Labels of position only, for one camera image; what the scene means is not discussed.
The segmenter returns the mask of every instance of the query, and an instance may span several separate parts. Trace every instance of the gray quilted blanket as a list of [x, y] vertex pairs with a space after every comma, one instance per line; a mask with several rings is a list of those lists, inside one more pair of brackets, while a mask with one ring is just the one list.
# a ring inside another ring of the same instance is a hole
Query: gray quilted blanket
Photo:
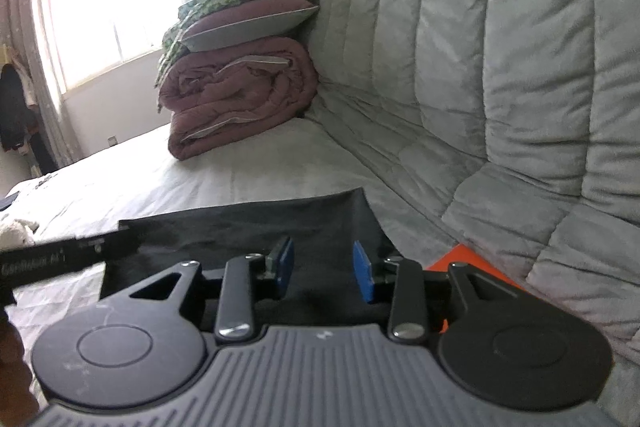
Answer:
[[603, 400], [638, 425], [640, 0], [320, 4], [311, 118], [452, 241], [602, 328]]

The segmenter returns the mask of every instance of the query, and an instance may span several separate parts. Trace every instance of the finger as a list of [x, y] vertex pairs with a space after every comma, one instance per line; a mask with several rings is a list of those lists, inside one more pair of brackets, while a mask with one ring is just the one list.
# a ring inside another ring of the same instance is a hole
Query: finger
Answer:
[[8, 409], [0, 408], [0, 423], [4, 427], [18, 427], [27, 423], [38, 413], [38, 401], [28, 391], [15, 396], [15, 401]]
[[22, 360], [24, 346], [20, 333], [9, 322], [0, 323], [0, 363], [14, 363]]
[[0, 410], [9, 409], [17, 399], [29, 391], [33, 375], [24, 362], [0, 365]]

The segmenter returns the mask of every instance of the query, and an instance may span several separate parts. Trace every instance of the curtain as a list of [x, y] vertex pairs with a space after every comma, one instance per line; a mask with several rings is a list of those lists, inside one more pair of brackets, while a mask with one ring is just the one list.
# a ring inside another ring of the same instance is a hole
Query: curtain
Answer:
[[78, 138], [47, 58], [40, 0], [0, 0], [0, 44], [14, 48], [29, 68], [40, 112], [40, 132], [58, 167], [81, 159]]

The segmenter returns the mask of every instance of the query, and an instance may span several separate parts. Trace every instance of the white wall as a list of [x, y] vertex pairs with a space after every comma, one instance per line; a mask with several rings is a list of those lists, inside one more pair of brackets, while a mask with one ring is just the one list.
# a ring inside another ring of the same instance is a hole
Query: white wall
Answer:
[[11, 190], [14, 185], [31, 178], [29, 166], [17, 152], [3, 152], [0, 148], [0, 198]]
[[139, 136], [168, 123], [171, 113], [158, 114], [158, 74], [161, 52], [136, 58], [69, 91], [65, 107], [85, 156]]

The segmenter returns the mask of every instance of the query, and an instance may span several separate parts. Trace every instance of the maroon comforter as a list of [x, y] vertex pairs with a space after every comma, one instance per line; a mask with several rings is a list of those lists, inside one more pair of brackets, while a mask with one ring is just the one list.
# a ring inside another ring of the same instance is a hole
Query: maroon comforter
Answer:
[[293, 118], [316, 94], [318, 74], [292, 39], [268, 37], [178, 60], [160, 89], [174, 111], [169, 152], [178, 160]]

